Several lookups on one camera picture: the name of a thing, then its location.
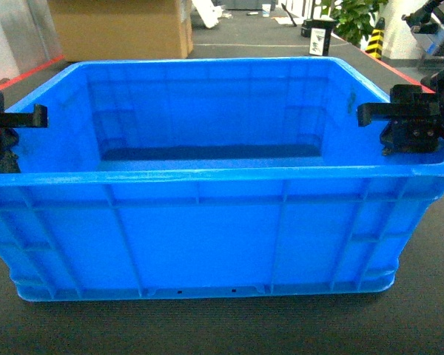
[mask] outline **blue plastic crate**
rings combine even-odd
[[[0,255],[32,301],[382,291],[429,205],[433,154],[381,155],[387,101],[332,58],[75,64],[11,107]]]

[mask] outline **floor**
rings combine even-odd
[[[234,15],[213,30],[195,21],[191,58],[306,54],[299,28]],[[342,41],[331,55],[386,92],[406,82]],[[7,104],[67,65],[5,90]],[[444,198],[381,294],[28,303],[0,260],[0,354],[444,354]]]

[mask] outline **crate bottom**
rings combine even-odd
[[[394,274],[361,284],[309,283],[304,285],[253,285],[217,288],[157,288],[144,289],[94,289],[77,292],[73,289],[58,290],[54,295],[44,287],[19,286],[20,298],[30,302],[49,301],[105,301],[105,300],[179,300],[199,298],[247,298],[266,296],[302,296],[319,294],[355,294],[382,292],[394,283]]]

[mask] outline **black clamp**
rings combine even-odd
[[[0,172],[17,173],[20,168],[18,155],[11,151],[19,142],[13,128],[46,128],[47,108],[35,105],[33,113],[4,113],[4,96],[0,92]]]
[[[444,138],[443,115],[437,94],[416,85],[395,85],[390,104],[363,104],[357,109],[358,125],[389,121],[380,134],[383,155],[395,152],[435,152]]]

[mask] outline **green leaves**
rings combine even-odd
[[[388,4],[389,0],[337,0],[335,8],[331,13],[334,20],[338,20],[338,25],[334,32],[352,43],[355,46],[360,44],[362,37],[369,38],[373,31],[370,24],[372,17],[376,21],[377,13],[381,4]],[[322,0],[322,15],[329,13],[331,0]]]

